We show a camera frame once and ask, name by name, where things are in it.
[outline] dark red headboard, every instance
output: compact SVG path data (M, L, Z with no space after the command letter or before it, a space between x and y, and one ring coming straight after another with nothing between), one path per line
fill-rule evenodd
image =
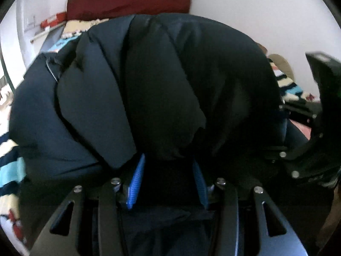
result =
M67 20L90 21L130 14L188 13L191 0L68 0Z

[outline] metal bolt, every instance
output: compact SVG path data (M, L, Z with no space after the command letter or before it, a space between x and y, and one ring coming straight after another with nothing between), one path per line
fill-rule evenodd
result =
M82 191L82 186L80 186L80 185L75 186L75 187L73 188L73 192L74 192L74 193L79 193L79 192L81 192L81 191Z
M262 194L264 191L264 189L260 186L255 187L253 190L255 193L258 193L258 194Z
M280 152L279 156L281 158L285 158L286 157L286 152L284 152L284 151Z
M221 186L225 186L226 180L224 178L217 178L217 184Z
M112 178L111 179L111 184L114 185L114 186L118 186L119 184L121 184L121 179L120 178Z
M294 170L292 173L291 173L291 177L292 178L298 178L299 177L299 172L298 171L296 171L296 170Z

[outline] wall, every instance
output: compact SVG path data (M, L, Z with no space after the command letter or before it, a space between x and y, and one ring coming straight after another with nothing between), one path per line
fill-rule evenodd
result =
M23 80L23 75L26 72L18 39L16 3L16 1L13 3L0 24L2 54L15 88Z
M67 0L23 0L22 18L40 22L66 10ZM341 60L341 29L322 0L192 0L191 13L230 25L282 55L296 82L318 94L306 51L321 50Z

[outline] screw head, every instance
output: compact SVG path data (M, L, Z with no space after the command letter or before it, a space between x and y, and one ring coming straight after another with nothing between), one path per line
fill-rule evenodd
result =
M299 172L297 170L294 170L292 173L291 173L291 177L292 178L298 178L299 177Z
M253 188L253 191L258 194L262 194L264 192L264 189L260 186L256 186Z
M217 178L217 184L221 185L221 186L225 186L226 185L226 180L224 178Z
M285 158L286 157L286 152L284 152L284 151L280 152L279 156L281 158Z
M79 193L79 192L81 192L82 191L82 186L81 185L78 185L78 186L75 186L74 188L73 188L73 192L74 193Z
M111 179L111 184L114 185L114 186L118 186L119 184L121 184L121 179L120 178L112 178Z

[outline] black puffer jacket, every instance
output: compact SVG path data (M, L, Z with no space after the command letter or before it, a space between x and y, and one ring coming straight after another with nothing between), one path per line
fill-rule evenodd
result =
M245 149L280 143L280 103L265 55L227 25L160 14L92 27L38 56L16 91L10 137L27 165L26 233L33 242L67 192L63 183L51 194L60 180L104 181L137 151L158 164L191 155L232 164Z

